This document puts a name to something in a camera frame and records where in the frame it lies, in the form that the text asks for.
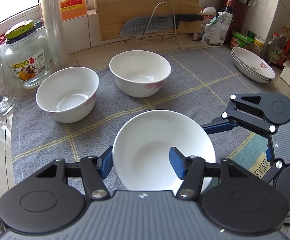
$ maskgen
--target dark glass bottle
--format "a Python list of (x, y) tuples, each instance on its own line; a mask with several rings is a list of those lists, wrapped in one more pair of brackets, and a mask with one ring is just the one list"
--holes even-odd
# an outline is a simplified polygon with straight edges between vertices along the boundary
[[(227, 0), (226, 2), (226, 8), (221, 10), (222, 12), (228, 12), (230, 14), (233, 14), (233, 6), (234, 6), (234, 1), (235, 0)], [(231, 32), (232, 32), (232, 23), (234, 21), (234, 15), (232, 16), (232, 21), (230, 22), (230, 25), (229, 25), (229, 28), (228, 28), (228, 31), (226, 33), (226, 37), (225, 37), (225, 41), (228, 40)]]

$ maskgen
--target cutting board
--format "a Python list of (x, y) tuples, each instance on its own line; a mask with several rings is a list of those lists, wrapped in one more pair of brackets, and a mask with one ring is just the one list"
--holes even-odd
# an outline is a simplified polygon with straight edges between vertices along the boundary
[[(122, 26), (128, 20), (150, 16), (160, 2), (169, 2), (175, 13), (200, 14), (198, 0), (95, 0), (101, 40), (118, 38)], [(160, 5), (155, 12), (155, 15), (166, 14), (172, 14), (172, 9), (166, 4)], [(177, 32), (200, 32), (200, 22), (180, 22)]]

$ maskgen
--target shallow white bowl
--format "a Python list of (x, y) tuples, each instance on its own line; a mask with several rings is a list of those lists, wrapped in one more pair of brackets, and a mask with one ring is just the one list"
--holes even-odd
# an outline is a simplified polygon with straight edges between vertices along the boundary
[(261, 84), (265, 84), (265, 83), (269, 83), (271, 81), (268, 80), (264, 80), (258, 76), (255, 75), (255, 73), (251, 72), (249, 69), (247, 69), (246, 67), (244, 67), (242, 64), (240, 64), (237, 59), (235, 57), (232, 58), (234, 60), (234, 64), (235, 66), (247, 77), (249, 77), (250, 79), (261, 83)]
[(236, 61), (238, 61), (238, 63), (239, 63), (242, 67), (244, 67), (245, 69), (247, 69), (248, 71), (250, 71), (251, 73), (253, 73), (255, 76), (259, 77), (260, 79), (266, 80), (266, 81), (268, 81), (268, 82), (273, 81), (273, 79), (269, 79), (269, 78), (264, 78), (264, 77), (262, 77), (262, 76), (259, 74), (258, 71), (253, 71), (252, 69), (250, 69), (249, 67), (247, 67), (246, 65), (244, 65), (243, 62), (240, 61), (240, 60), (235, 56), (235, 54), (234, 54), (233, 52), (232, 52), (232, 57), (233, 57)]
[(137, 98), (155, 94), (171, 73), (165, 58), (145, 50), (122, 52), (111, 59), (109, 68), (120, 90)]
[(58, 122), (76, 122), (93, 109), (98, 84), (98, 75), (89, 68), (65, 68), (43, 81), (36, 102)]
[[(127, 190), (173, 190), (182, 180), (169, 162), (169, 150), (177, 147), (184, 156), (196, 155), (215, 162), (208, 135), (194, 120), (177, 112), (153, 110), (141, 113), (118, 132), (113, 145), (113, 163)], [(204, 178), (202, 191), (211, 178)]]
[(243, 66), (248, 68), (251, 72), (258, 73), (261, 77), (266, 79), (274, 79), (274, 70), (260, 57), (247, 49), (234, 47), (232, 53), (238, 58)]

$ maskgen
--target white plate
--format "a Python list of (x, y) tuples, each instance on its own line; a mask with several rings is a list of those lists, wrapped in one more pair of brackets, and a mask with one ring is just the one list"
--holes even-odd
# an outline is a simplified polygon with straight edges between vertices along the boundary
[(271, 82), (271, 81), (273, 81), (273, 79), (269, 79), (269, 78), (264, 78), (264, 77), (262, 77), (258, 72), (254, 72), (252, 69), (250, 69), (250, 68), (248, 68), (248, 67), (246, 67), (236, 56), (235, 56), (235, 54), (232, 52), (232, 57), (235, 59), (235, 60), (237, 60), (238, 61), (238, 63), (240, 63), (244, 68), (246, 68), (247, 70), (249, 70), (250, 72), (252, 72), (255, 76), (257, 76), (257, 77), (259, 77), (259, 78), (261, 78), (261, 79), (263, 79), (263, 80), (266, 80), (266, 81), (269, 81), (269, 82)]
[[(147, 111), (130, 119), (113, 145), (113, 164), (127, 190), (173, 190), (182, 180), (169, 162), (169, 150), (177, 147), (184, 156), (196, 155), (214, 163), (215, 151), (203, 128), (194, 120), (168, 110)], [(204, 178), (202, 191), (211, 178)]]
[(272, 68), (256, 54), (249, 50), (234, 47), (232, 53), (242, 62), (242, 65), (249, 68), (252, 72), (256, 72), (263, 78), (274, 79), (275, 72)]
[(264, 79), (261, 79), (260, 77), (256, 76), (254, 73), (252, 73), (249, 69), (245, 68), (243, 65), (241, 65), (234, 57), (234, 64), (235, 66), (247, 77), (249, 77), (250, 79), (261, 83), (261, 84), (265, 84), (265, 83), (269, 83), (270, 81), (266, 81)]

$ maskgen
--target glass jar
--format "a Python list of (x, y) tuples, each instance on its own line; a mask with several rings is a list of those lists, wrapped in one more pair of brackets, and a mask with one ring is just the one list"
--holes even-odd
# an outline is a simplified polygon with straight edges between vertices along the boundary
[(47, 38), (37, 33), (33, 21), (23, 21), (5, 34), (5, 62), (23, 88), (40, 85), (50, 75)]

